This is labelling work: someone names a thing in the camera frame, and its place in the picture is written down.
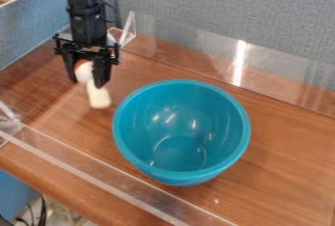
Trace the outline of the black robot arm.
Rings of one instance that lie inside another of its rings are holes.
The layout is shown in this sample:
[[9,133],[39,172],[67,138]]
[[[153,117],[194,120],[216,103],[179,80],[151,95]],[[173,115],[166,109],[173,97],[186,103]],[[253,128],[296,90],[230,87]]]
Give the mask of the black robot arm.
[[70,33],[56,33],[55,53],[63,57],[68,78],[76,82],[75,64],[79,59],[92,62],[94,86],[100,88],[110,80],[111,68],[119,64],[121,44],[107,32],[104,0],[67,0]]

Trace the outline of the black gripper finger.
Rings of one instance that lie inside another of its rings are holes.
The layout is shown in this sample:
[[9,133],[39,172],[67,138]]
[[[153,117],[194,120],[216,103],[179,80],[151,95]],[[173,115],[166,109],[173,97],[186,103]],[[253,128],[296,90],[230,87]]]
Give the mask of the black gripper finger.
[[68,75],[68,78],[72,82],[76,82],[76,75],[75,75],[75,64],[76,64],[76,56],[72,53],[64,53],[63,54],[63,63],[66,67],[66,72]]
[[94,86],[100,88],[110,80],[111,59],[108,57],[95,57],[92,60],[92,79]]

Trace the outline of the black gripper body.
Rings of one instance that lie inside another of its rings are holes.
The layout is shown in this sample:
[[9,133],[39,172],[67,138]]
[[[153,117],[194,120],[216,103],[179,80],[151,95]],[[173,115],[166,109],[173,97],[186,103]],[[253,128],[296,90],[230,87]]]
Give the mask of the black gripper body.
[[56,33],[52,38],[55,53],[63,57],[66,66],[72,66],[79,59],[92,61],[95,58],[108,60],[111,65],[121,63],[121,44],[111,35],[106,35],[92,43],[75,41],[71,33]]

